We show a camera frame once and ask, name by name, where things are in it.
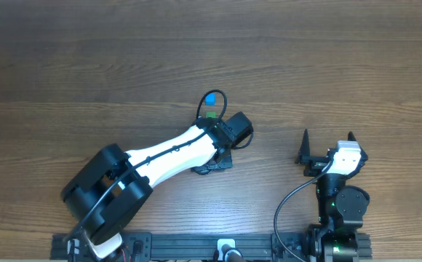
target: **blue block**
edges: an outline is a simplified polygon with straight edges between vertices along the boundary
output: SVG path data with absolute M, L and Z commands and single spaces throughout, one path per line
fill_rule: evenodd
M 206 96 L 206 98 L 204 99 L 204 104 L 206 106 L 213 106 L 216 104 L 216 94 L 215 93 L 211 93 L 209 95 Z

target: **wooden surface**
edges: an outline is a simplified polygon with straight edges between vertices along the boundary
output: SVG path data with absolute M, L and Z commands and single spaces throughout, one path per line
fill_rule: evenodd
M 59 193 L 103 146 L 181 134 L 210 89 L 255 139 L 234 168 L 184 172 L 129 224 L 153 233 L 271 233 L 294 164 L 353 130 L 370 155 L 375 258 L 422 258 L 422 1 L 0 0 L 0 258 L 48 258 L 76 221 Z M 314 188 L 280 229 L 317 221 Z

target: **small cube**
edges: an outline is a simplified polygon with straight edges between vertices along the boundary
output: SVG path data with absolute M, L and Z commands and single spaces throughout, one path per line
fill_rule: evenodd
M 204 104 L 206 106 L 213 106 L 216 104 L 216 94 L 215 93 L 211 93 L 209 95 L 206 96 L 206 98 L 204 99 Z
M 216 112 L 206 112 L 206 118 L 216 118 Z

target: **wooden table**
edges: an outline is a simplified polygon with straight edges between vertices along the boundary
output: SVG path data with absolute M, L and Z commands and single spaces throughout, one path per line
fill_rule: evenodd
M 316 155 L 353 130 L 375 258 L 422 258 L 422 1 L 388 0 L 0 0 L 0 258 L 48 258 L 76 223 L 59 193 L 84 164 L 181 134 L 215 88 L 227 117 L 252 120 L 252 145 L 229 171 L 155 188 L 127 229 L 271 233 L 306 181 L 303 130 Z M 280 228 L 316 221 L 311 186 Z

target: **green block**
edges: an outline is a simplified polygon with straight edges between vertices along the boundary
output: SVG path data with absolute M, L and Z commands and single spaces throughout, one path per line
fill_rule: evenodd
M 216 112 L 206 112 L 206 118 L 216 118 Z

